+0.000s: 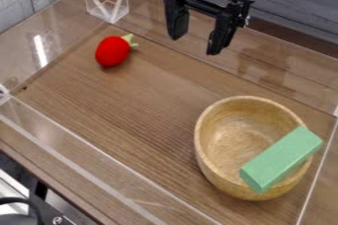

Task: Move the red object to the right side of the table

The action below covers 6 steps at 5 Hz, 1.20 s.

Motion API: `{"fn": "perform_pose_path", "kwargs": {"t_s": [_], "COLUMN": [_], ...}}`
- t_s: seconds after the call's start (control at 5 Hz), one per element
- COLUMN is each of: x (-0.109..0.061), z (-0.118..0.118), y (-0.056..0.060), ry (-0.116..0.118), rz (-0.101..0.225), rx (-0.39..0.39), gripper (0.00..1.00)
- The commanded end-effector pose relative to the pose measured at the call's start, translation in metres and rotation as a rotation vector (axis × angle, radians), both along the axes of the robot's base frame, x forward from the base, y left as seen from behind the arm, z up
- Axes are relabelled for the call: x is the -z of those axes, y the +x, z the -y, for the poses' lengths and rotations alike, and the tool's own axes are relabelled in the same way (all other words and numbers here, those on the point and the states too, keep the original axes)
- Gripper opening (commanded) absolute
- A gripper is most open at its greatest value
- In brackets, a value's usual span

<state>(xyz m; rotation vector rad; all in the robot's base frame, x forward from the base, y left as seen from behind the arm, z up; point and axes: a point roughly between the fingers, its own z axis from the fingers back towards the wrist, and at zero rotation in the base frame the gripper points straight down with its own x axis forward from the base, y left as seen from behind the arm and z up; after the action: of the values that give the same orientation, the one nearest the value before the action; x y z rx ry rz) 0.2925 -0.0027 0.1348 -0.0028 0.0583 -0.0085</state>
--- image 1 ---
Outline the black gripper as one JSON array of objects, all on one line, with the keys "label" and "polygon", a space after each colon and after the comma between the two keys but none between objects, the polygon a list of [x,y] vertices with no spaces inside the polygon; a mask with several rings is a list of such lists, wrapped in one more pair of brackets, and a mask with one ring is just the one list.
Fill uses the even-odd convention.
[{"label": "black gripper", "polygon": [[216,28],[209,37],[208,55],[217,55],[230,45],[238,27],[246,27],[256,0],[165,0],[169,36],[178,40],[188,33],[189,9],[216,17]]}]

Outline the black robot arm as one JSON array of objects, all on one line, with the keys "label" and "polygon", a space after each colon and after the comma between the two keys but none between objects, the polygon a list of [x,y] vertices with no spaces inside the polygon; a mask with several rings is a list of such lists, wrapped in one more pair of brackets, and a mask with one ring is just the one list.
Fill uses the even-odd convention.
[{"label": "black robot arm", "polygon": [[254,2],[256,0],[165,0],[170,38],[178,40],[188,34],[190,11],[194,10],[216,19],[206,54],[220,54],[230,45],[237,30],[249,25]]}]

